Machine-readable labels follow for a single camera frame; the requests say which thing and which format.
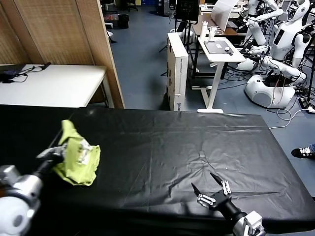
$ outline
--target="wall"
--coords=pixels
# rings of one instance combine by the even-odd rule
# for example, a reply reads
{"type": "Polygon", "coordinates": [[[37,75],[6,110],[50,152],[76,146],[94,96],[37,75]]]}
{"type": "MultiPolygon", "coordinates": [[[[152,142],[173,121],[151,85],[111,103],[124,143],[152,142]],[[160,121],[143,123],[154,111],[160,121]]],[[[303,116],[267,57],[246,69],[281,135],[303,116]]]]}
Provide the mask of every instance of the wall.
{"type": "Polygon", "coordinates": [[[105,65],[124,100],[98,0],[0,0],[0,63],[105,65]]]}

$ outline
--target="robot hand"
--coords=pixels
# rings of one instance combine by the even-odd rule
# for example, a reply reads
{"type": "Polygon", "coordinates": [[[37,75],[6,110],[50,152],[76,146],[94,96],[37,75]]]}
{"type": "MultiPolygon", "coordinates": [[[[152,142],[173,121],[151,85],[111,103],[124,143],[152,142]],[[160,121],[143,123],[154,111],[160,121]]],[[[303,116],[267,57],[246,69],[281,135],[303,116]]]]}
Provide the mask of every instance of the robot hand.
{"type": "Polygon", "coordinates": [[[15,166],[0,167],[0,236],[24,235],[40,206],[39,194],[44,177],[63,162],[66,144],[46,149],[37,157],[43,160],[31,175],[20,175],[15,166]]]}
{"type": "Polygon", "coordinates": [[[202,194],[197,187],[192,184],[197,196],[197,202],[209,210],[218,210],[227,221],[233,224],[233,233],[236,236],[265,236],[265,230],[262,226],[262,217],[255,211],[249,214],[241,212],[231,201],[232,192],[229,183],[222,180],[219,176],[210,173],[215,181],[222,187],[222,190],[207,196],[202,194]]]}

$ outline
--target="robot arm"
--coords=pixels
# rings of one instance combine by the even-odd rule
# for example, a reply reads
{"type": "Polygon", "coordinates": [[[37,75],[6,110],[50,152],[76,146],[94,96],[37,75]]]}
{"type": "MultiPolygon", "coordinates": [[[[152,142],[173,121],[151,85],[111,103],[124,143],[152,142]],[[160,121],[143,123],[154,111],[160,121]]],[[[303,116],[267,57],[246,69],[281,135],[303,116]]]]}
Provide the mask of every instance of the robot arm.
{"type": "Polygon", "coordinates": [[[52,168],[63,162],[65,145],[42,152],[44,159],[31,175],[20,175],[15,166],[0,167],[0,236],[24,235],[40,206],[39,194],[43,180],[52,168]]]}
{"type": "Polygon", "coordinates": [[[297,68],[304,56],[305,49],[310,43],[311,36],[308,33],[300,33],[294,39],[294,54],[292,59],[292,67],[297,68]]]}
{"type": "Polygon", "coordinates": [[[306,75],[297,68],[293,68],[282,62],[274,60],[272,59],[272,57],[265,56],[262,60],[262,65],[269,67],[274,71],[283,73],[285,77],[291,77],[291,79],[297,83],[302,82],[306,79],[306,75]]]}
{"type": "MultiPolygon", "coordinates": [[[[257,17],[250,17],[247,22],[247,25],[249,26],[249,29],[258,45],[263,45],[266,43],[265,36],[262,33],[258,22],[268,20],[272,17],[280,16],[284,13],[282,9],[279,9],[274,0],[263,0],[263,2],[266,3],[273,11],[257,17]]],[[[258,3],[258,0],[252,0],[249,2],[249,16],[256,15],[258,3]]]]}
{"type": "Polygon", "coordinates": [[[224,218],[233,226],[235,236],[265,236],[266,232],[262,226],[262,217],[256,211],[249,214],[239,210],[231,201],[232,191],[227,180],[210,173],[215,181],[222,187],[222,190],[207,196],[202,194],[198,188],[191,183],[197,202],[209,210],[218,210],[224,218]]]}
{"type": "Polygon", "coordinates": [[[281,16],[284,11],[279,9],[274,0],[263,0],[273,11],[256,17],[256,21],[267,20],[273,17],[281,16]]]}

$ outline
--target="cardboard box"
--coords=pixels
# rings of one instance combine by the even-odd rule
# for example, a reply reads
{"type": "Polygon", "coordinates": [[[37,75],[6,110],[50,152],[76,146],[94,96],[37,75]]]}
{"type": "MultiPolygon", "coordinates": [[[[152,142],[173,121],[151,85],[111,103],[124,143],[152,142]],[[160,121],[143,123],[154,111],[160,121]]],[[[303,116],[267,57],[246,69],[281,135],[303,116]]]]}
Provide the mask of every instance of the cardboard box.
{"type": "Polygon", "coordinates": [[[168,33],[167,36],[167,95],[170,109],[182,111],[185,104],[188,53],[177,33],[168,33]]]}

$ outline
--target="white cable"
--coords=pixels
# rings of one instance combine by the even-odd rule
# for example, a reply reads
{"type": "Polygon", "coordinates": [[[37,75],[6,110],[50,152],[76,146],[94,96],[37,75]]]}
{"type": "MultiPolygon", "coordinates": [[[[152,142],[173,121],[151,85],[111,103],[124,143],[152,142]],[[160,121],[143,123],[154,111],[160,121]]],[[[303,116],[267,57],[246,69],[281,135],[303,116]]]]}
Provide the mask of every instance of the white cable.
{"type": "Polygon", "coordinates": [[[287,109],[285,109],[285,108],[280,108],[280,109],[278,109],[277,110],[277,115],[278,115],[278,117],[280,118],[280,119],[282,119],[282,120],[286,120],[286,121],[289,121],[286,125],[284,125],[284,126],[277,126],[277,127],[272,127],[272,128],[269,128],[269,129],[278,129],[278,128],[286,128],[289,124],[290,124],[290,122],[291,122],[291,120],[295,117],[295,115],[298,113],[298,112],[300,112],[300,111],[307,111],[308,109],[301,109],[301,110],[298,110],[296,113],[294,113],[294,115],[292,116],[292,113],[289,111],[289,110],[287,110],[287,109]],[[290,114],[290,118],[289,119],[285,119],[285,118],[282,118],[280,115],[279,115],[279,111],[280,110],[284,110],[284,111],[286,111],[286,113],[288,113],[289,112],[289,114],[290,114]]]}
{"type": "Polygon", "coordinates": [[[219,26],[210,26],[210,27],[208,27],[209,31],[211,28],[217,28],[217,30],[215,32],[215,34],[217,34],[217,35],[223,35],[224,34],[224,32],[219,29],[219,26]]]}

